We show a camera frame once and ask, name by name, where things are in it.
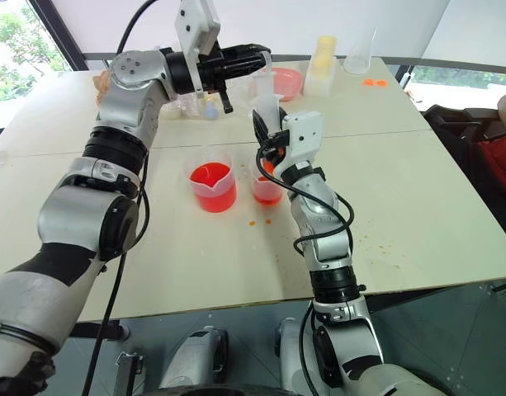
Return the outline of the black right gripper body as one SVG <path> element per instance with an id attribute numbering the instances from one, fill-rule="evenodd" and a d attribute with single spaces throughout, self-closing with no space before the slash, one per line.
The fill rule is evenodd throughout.
<path id="1" fill-rule="evenodd" d="M 260 158 L 264 158 L 273 166 L 277 166 L 286 156 L 289 145 L 289 130 L 282 130 L 272 136 L 262 133 L 258 137 Z"/>

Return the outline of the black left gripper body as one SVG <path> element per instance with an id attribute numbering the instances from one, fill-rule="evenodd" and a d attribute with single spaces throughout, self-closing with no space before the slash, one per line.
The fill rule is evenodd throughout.
<path id="1" fill-rule="evenodd" d="M 197 65 L 203 91 L 220 96 L 224 113 L 234 111 L 227 94 L 226 81 L 241 76 L 239 47 L 231 46 L 221 49 L 218 45 L 209 55 L 202 55 Z"/>

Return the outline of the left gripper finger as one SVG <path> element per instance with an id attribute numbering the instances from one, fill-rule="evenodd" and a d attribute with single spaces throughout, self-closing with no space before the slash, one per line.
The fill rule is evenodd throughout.
<path id="1" fill-rule="evenodd" d="M 266 66 L 266 60 L 262 54 L 255 54 L 253 56 L 240 59 L 236 64 L 236 76 L 242 77 L 252 74 Z"/>
<path id="2" fill-rule="evenodd" d="M 270 54 L 271 52 L 268 47 L 258 44 L 237 45 L 235 47 L 236 59 L 239 60 L 263 59 L 263 53 Z"/>

